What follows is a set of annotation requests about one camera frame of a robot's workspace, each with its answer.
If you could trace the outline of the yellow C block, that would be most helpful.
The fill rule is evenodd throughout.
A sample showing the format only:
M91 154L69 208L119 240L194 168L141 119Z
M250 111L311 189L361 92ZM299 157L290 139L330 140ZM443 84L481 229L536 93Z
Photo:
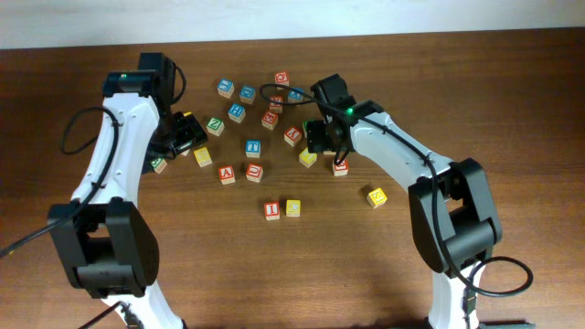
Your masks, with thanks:
M288 199L286 201L286 216L297 218L301 215L302 203L297 199Z

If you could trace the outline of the red I block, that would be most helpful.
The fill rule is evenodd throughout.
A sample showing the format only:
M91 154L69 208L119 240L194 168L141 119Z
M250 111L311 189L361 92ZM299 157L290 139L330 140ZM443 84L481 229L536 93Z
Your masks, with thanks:
M267 220L277 220L281 216L280 205L278 202L269 202L264 204L264 215Z

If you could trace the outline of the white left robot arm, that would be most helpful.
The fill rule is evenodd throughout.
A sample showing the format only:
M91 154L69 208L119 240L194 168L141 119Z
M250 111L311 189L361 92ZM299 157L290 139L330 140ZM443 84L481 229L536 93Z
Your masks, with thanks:
M102 84L101 129L80 185L48 213L50 236L69 284L118 308L129 328L183 328L157 282L160 253L138 210L142 175L207 141L191 114L172 112L184 77L163 53Z

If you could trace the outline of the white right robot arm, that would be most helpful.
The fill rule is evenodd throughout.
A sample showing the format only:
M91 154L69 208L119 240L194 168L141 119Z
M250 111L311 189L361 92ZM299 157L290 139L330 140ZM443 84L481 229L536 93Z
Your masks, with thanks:
M307 124L312 153L351 152L381 167L408 194L414 244L432 271L428 328L480 328L479 280L503 236L484 169L455 162L401 130L373 101L358 102L337 74L311 88L321 121Z

